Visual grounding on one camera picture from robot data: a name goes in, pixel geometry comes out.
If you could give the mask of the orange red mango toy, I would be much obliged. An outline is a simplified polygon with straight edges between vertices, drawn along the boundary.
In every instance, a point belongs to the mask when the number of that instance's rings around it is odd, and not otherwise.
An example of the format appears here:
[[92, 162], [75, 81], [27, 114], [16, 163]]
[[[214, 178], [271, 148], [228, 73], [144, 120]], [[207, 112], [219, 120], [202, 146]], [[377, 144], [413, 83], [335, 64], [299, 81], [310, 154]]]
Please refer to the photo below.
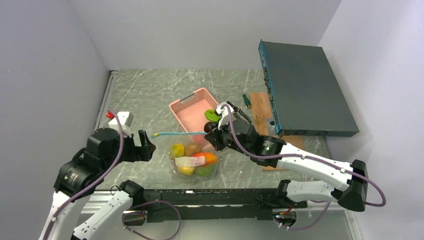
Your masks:
[[192, 155], [192, 157], [204, 157], [205, 163], [203, 164], [203, 166], [213, 165], [218, 162], [218, 157], [211, 152], [199, 152]]

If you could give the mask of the clear zip top bag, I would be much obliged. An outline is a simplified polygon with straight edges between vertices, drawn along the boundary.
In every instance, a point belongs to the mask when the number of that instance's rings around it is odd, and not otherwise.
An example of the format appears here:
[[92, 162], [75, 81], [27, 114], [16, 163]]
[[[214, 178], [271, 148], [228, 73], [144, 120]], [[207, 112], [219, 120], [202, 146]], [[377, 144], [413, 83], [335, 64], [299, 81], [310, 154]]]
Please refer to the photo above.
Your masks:
[[157, 132], [152, 139], [166, 144], [172, 171], [181, 177], [211, 178], [219, 163], [219, 153], [205, 139], [203, 131]]

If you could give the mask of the yellow starfruit toy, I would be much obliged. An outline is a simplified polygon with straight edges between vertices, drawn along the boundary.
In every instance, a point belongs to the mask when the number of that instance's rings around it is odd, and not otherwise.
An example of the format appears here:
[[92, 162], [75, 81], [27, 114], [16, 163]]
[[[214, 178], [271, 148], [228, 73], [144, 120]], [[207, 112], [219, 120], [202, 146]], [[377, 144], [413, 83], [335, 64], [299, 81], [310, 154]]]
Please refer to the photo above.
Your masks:
[[171, 159], [180, 158], [185, 156], [185, 146], [182, 143], [173, 144], [168, 152]]

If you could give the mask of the green cabbage toy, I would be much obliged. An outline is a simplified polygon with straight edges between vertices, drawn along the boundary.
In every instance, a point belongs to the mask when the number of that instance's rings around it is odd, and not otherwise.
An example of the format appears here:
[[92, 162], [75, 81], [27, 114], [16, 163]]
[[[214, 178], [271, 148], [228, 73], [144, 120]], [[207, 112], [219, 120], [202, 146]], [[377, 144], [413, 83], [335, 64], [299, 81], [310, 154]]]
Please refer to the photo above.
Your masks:
[[194, 170], [194, 174], [199, 177], [210, 177], [216, 172], [217, 163], [210, 165], [197, 166]]

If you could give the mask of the pink plastic basket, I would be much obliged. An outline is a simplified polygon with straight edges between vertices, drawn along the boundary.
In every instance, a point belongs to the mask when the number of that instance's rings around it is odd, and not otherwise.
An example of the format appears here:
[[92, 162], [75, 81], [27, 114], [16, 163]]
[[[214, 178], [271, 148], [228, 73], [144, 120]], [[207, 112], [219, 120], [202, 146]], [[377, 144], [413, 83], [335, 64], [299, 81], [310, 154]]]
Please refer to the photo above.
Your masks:
[[202, 132], [208, 122], [205, 116], [206, 111], [215, 110], [217, 106], [218, 102], [204, 87], [169, 104], [171, 112], [186, 134]]

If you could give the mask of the yellow bumpy fruit toy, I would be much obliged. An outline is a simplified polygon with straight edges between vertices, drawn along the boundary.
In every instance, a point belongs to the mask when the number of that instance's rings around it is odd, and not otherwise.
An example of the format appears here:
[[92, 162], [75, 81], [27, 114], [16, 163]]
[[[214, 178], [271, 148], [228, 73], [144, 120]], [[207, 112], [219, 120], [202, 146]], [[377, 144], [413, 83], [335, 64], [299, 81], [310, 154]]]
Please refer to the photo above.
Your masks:
[[196, 169], [195, 166], [177, 166], [178, 172], [186, 176], [192, 175], [195, 169]]

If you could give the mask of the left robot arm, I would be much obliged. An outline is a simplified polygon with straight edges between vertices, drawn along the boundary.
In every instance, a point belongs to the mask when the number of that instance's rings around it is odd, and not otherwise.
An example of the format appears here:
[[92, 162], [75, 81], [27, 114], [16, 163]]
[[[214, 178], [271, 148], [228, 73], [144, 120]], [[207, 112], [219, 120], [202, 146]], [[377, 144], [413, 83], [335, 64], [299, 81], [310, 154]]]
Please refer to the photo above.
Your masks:
[[84, 223], [77, 225], [80, 214], [105, 176], [121, 162], [148, 162], [156, 146], [144, 130], [138, 132], [141, 145], [134, 135], [122, 130], [99, 128], [87, 139], [71, 161], [59, 170], [54, 183], [50, 213], [40, 235], [41, 240], [94, 240], [100, 236], [124, 210], [137, 210], [144, 203], [144, 188], [126, 180], [107, 203]]

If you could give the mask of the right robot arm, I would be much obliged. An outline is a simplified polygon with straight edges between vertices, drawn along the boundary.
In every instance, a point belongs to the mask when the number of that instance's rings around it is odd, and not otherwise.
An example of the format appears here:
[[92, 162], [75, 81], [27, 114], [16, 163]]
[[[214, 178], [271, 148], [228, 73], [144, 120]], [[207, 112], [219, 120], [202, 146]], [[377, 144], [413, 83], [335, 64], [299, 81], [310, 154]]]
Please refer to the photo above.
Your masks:
[[221, 128], [213, 123], [204, 138], [216, 151], [230, 148], [257, 165], [293, 170], [316, 179], [281, 180], [275, 200], [282, 208], [302, 201], [325, 201], [354, 212], [365, 211], [369, 182], [366, 163], [361, 160], [349, 163], [312, 154], [283, 139], [259, 134], [242, 119]]

